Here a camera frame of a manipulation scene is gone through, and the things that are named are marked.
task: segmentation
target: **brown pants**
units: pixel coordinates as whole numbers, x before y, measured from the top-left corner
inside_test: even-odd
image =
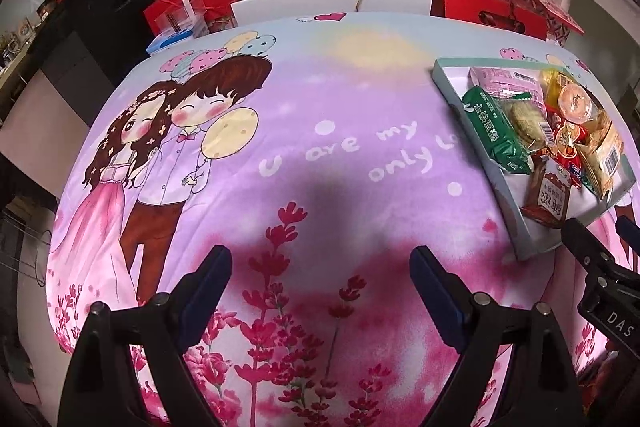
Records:
[[[175,227],[182,213],[184,201],[154,206],[136,201],[127,224],[120,236],[120,246],[127,264],[127,271],[136,257],[138,245],[143,245],[142,265],[136,296],[138,301],[148,301],[156,294],[164,260],[174,238]]]

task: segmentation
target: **white dot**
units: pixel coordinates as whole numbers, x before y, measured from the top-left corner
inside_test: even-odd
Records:
[[[320,136],[326,136],[335,131],[335,123],[331,120],[322,120],[316,123],[316,134]]]
[[[462,194],[462,185],[456,182],[451,182],[447,185],[447,192],[449,193],[449,196],[457,197]]]

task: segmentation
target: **cartoon girl's hair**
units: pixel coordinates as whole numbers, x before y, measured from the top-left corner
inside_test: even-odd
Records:
[[[107,130],[106,138],[98,145],[94,160],[84,172],[83,184],[85,186],[91,185],[91,190],[94,190],[98,182],[100,182],[102,170],[109,164],[111,159],[124,148],[124,143],[122,143],[122,130],[127,124],[127,121],[129,121],[130,115],[143,103],[151,102],[157,97],[165,95],[164,103],[152,120],[149,131],[140,140],[131,144],[131,149],[136,152],[136,160],[133,168],[136,169],[146,163],[149,158],[149,153],[156,147],[160,147],[162,138],[164,138],[167,131],[169,131],[169,127],[171,126],[171,110],[175,107],[175,102],[179,102],[177,98],[178,86],[179,84],[174,80],[156,82],[153,86],[140,93],[135,102],[127,107],[126,110],[111,123]]]

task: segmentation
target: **cartoon girl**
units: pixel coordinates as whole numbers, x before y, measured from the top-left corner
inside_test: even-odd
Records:
[[[111,123],[86,168],[84,185],[91,190],[71,219],[65,238],[49,255],[47,266],[54,281],[74,284],[69,291],[84,294],[70,296],[76,297],[76,307],[96,300],[118,308],[137,306],[120,248],[124,187],[147,165],[169,130],[177,87],[174,80],[167,80],[142,92]],[[68,300],[65,287],[57,288],[62,295],[53,300]]]

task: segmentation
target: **cartoon couple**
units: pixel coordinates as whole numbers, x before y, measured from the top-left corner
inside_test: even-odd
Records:
[[[228,116],[233,106],[262,87],[270,72],[266,58],[238,55],[184,84],[166,80],[141,93],[110,125],[86,169],[84,184],[91,191],[49,256],[56,279],[100,287],[100,300],[117,302],[118,307],[134,307],[151,298],[182,208],[207,184],[209,159],[219,157],[204,152],[212,149],[207,141],[219,146],[220,136],[200,126]],[[222,157],[239,150],[232,147]],[[142,190],[123,229],[127,185],[142,185]],[[139,245],[142,265],[134,292],[127,280]]]

